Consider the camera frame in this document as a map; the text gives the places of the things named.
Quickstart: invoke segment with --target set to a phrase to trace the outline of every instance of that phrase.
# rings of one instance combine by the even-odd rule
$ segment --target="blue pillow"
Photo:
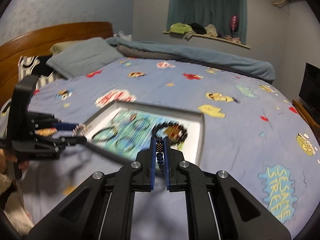
[[[97,37],[78,42],[52,56],[47,65],[65,78],[74,78],[90,74],[122,57],[103,38]]]

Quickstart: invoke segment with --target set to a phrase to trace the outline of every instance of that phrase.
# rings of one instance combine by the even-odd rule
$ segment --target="teal curtain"
[[[196,22],[203,27],[213,24],[222,36],[231,35],[230,20],[236,15],[239,28],[234,37],[246,42],[247,0],[170,0],[167,30],[174,23]]]

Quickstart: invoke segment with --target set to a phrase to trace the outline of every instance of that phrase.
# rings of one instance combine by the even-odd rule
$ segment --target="white wall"
[[[320,24],[305,1],[289,5],[284,60],[278,89],[289,99],[299,99],[306,62],[320,68]]]
[[[12,0],[0,18],[0,45],[27,32],[72,22],[109,21],[132,33],[133,0]]]
[[[189,42],[163,34],[166,29],[169,0],[134,0],[133,38],[137,41],[158,41],[215,49],[243,57],[270,62],[276,70],[274,86],[283,62],[286,44],[287,14],[274,7],[277,0],[248,0],[247,45],[250,50],[221,41],[193,37]]]

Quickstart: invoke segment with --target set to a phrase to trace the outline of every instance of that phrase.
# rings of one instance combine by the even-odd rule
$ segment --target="hand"
[[[11,161],[16,163],[17,157],[14,156],[9,150],[0,149],[0,173],[5,173],[7,169],[6,161]],[[19,162],[19,169],[24,172],[27,168],[29,168],[30,161]]]

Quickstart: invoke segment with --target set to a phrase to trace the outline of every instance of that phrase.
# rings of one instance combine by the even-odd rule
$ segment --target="window sill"
[[[202,38],[207,38],[207,39],[212,39],[212,40],[217,40],[217,41],[222,41],[222,42],[226,42],[226,43],[229,43],[229,44],[233,44],[233,45],[236,45],[236,46],[240,46],[240,47],[243,47],[243,48],[246,48],[246,49],[251,49],[249,46],[247,45],[243,45],[243,44],[239,44],[239,43],[234,43],[232,41],[228,41],[228,40],[225,40],[225,39],[221,39],[221,38],[217,38],[217,37],[212,37],[212,36],[208,36],[208,35],[201,35],[201,34],[193,34],[193,36],[196,36],[196,37],[202,37]]]

